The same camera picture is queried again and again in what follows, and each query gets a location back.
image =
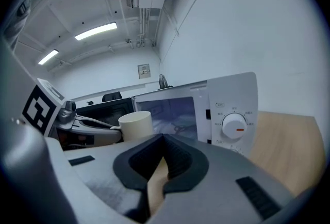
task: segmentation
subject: microwave door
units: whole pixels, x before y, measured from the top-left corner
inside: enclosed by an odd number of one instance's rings
[[[155,133],[211,140],[207,82],[162,89],[132,98],[135,111],[149,111]]]

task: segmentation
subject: ceiling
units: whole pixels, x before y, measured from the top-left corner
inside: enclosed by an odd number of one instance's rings
[[[151,45],[154,40],[158,17],[159,9],[151,9],[145,45]],[[41,58],[57,49],[56,57],[44,65],[47,71],[54,72],[99,53],[142,49],[138,47],[140,21],[140,9],[127,7],[126,0],[32,0],[31,14],[16,52],[37,65]],[[110,22],[116,22],[118,28],[80,41],[74,38]]]

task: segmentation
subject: ceiling light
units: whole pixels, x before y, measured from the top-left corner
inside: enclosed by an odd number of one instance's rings
[[[107,30],[115,29],[115,28],[117,28],[117,24],[114,22],[114,23],[110,23],[110,24],[107,24],[107,25],[104,25],[101,27],[91,29],[87,32],[81,33],[81,34],[77,35],[75,38],[77,40],[82,40],[84,38],[95,35],[97,33],[101,33],[101,32],[107,31]]]
[[[43,65],[45,62],[47,62],[50,58],[58,54],[57,50],[53,50],[51,53],[49,53],[45,58],[43,58],[38,64]]]

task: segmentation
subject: microwave window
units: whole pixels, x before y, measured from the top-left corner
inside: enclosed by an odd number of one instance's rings
[[[138,111],[149,111],[155,133],[167,133],[197,139],[192,97],[137,102]]]

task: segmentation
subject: black rubber pad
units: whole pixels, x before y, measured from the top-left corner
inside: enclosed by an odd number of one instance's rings
[[[279,205],[251,177],[237,179],[236,183],[264,220],[280,211]]]
[[[88,156],[85,156],[85,157],[81,157],[81,158],[69,160],[69,163],[72,166],[75,166],[75,165],[79,165],[79,164],[84,164],[84,163],[90,162],[92,160],[95,160],[95,158],[93,156],[91,156],[91,155],[88,155]]]

